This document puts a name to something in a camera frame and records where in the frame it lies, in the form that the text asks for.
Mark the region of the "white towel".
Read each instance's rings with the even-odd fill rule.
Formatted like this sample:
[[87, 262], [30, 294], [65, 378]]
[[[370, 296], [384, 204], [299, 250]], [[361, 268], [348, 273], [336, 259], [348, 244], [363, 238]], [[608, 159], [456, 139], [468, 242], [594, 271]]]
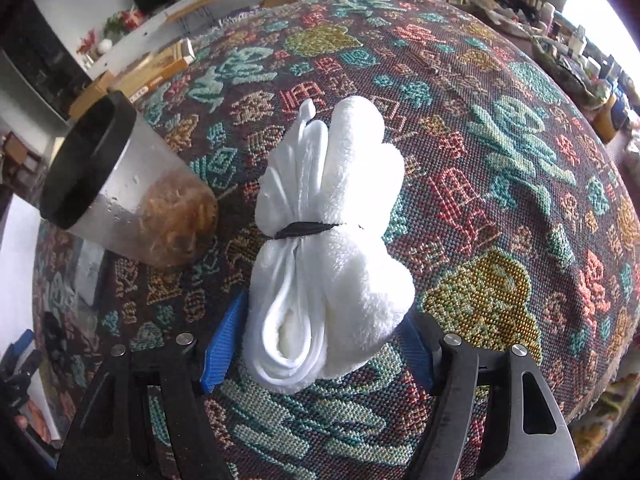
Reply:
[[254, 381], [293, 394], [366, 364], [405, 317], [416, 288], [383, 237], [405, 177], [363, 96], [328, 122], [311, 101], [269, 153], [255, 222], [243, 359]]

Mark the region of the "clear jar black lid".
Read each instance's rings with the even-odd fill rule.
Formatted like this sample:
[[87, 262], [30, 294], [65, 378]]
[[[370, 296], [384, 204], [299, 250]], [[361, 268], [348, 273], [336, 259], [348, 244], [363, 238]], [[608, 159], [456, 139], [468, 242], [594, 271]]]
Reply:
[[198, 260], [218, 220], [213, 191], [119, 91], [67, 133], [39, 210], [62, 230], [159, 269]]

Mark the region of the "red flower bouquet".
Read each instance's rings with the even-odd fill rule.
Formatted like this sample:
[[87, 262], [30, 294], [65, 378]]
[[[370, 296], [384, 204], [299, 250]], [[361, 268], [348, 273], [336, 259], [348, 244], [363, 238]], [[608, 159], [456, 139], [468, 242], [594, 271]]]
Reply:
[[112, 14], [103, 26], [90, 29], [85, 37], [82, 37], [76, 53], [80, 55], [98, 50], [98, 43], [108, 39], [116, 44], [122, 38], [137, 29], [144, 21], [144, 14], [137, 8], [128, 11], [118, 11]]

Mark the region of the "flat wooden box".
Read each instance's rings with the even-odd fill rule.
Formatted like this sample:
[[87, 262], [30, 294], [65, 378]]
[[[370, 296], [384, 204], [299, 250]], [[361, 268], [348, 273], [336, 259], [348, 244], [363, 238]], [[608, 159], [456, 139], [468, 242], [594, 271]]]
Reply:
[[78, 120], [107, 93], [122, 92], [130, 103], [146, 96], [195, 61], [192, 41], [183, 38], [160, 52], [149, 52], [120, 74], [106, 70], [88, 85], [70, 106], [70, 119]]

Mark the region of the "small wooden bench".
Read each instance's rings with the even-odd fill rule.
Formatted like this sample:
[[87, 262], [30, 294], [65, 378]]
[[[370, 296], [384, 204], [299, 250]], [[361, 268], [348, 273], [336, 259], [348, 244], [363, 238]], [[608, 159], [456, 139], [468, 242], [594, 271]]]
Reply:
[[214, 17], [210, 6], [215, 1], [190, 0], [187, 3], [181, 1], [179, 9], [165, 12], [164, 25], [175, 24], [185, 35], [189, 35], [194, 29], [198, 29], [203, 25], [211, 25], [214, 22]]

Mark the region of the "dark glass cabinet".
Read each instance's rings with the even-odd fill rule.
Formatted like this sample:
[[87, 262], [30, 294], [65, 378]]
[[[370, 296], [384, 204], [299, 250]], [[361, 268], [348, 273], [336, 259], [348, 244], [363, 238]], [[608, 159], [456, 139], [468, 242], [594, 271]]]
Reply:
[[28, 83], [63, 119], [91, 82], [58, 39], [34, 0], [18, 10], [1, 40], [2, 49]]

